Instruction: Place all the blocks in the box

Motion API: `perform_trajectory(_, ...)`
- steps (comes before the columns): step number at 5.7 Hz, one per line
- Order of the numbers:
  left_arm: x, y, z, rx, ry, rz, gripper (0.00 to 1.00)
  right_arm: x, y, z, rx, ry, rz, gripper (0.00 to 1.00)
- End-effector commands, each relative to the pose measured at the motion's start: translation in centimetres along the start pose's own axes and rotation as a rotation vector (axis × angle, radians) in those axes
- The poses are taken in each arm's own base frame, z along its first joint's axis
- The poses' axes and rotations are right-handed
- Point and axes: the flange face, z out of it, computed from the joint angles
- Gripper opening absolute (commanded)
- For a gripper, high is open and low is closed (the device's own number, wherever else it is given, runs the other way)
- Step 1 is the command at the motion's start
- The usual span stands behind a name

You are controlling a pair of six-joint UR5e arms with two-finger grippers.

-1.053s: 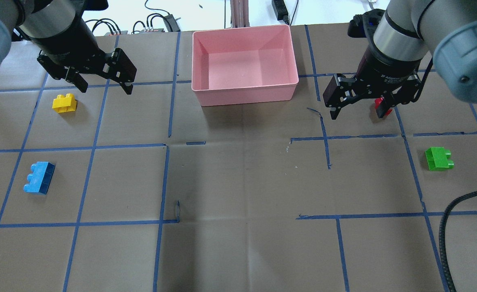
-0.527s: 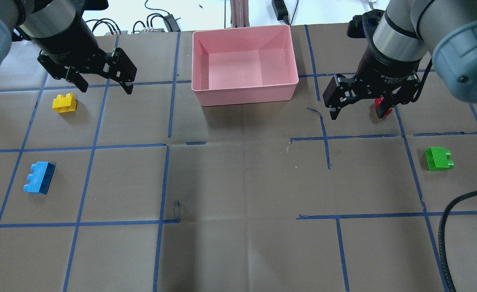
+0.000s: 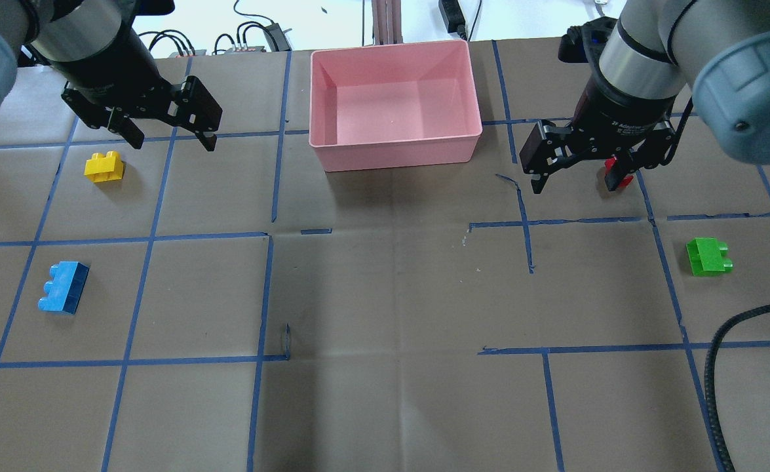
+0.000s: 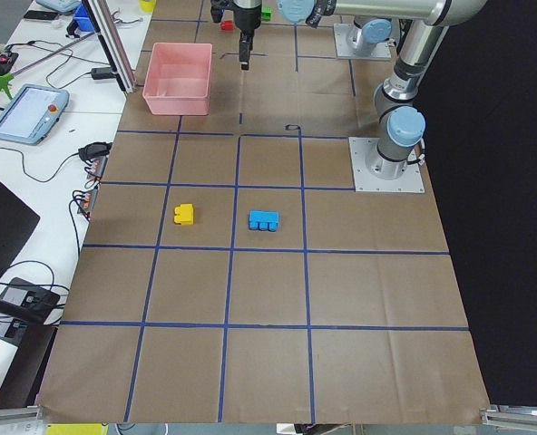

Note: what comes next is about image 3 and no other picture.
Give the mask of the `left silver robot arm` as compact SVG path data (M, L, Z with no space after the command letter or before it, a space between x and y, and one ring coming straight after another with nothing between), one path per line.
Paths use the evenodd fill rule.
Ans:
M175 85L133 30L137 8L116 1L0 1L0 107L13 88L22 46L66 80L62 101L89 128L139 149L137 119L192 132L213 151L223 110L198 77Z

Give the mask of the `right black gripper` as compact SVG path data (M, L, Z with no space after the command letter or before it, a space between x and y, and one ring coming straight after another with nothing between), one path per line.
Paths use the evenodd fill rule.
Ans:
M639 169L669 165L674 131L669 123L675 96L636 98L592 73L577 102L571 123L558 126L538 121L520 150L520 164L531 176L534 194L543 192L549 177L583 159L607 159L604 184L617 191L632 182ZM639 144L636 151L630 147Z

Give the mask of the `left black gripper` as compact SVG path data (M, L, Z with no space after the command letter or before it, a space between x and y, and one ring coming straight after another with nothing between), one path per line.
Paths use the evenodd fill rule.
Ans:
M119 27L93 54L62 62L61 73L67 80L62 99L89 128L108 128L141 149L145 134L133 119L156 119L187 129L205 150L215 150L223 116L218 102L198 77L173 87L131 27Z

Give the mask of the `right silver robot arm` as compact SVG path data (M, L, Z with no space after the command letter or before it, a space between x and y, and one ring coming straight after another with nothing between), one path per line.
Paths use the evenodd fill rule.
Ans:
M538 121L520 150L535 194L581 161L612 162L609 191L668 165L693 111L726 155L770 165L770 1L628 1L568 29L558 59L591 73L568 125Z

